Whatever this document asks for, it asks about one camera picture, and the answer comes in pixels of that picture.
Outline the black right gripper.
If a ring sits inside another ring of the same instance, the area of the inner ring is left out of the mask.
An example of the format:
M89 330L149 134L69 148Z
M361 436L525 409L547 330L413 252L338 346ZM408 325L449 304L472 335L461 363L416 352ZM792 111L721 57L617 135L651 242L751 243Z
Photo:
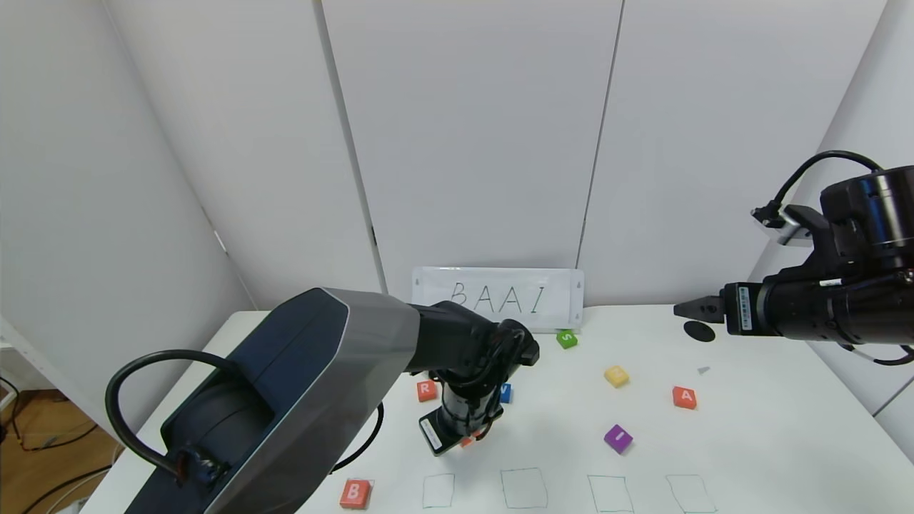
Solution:
M735 336L781 336L793 341L829 341L825 296L819 280L728 283L715 295L677 303L673 315L724 324Z

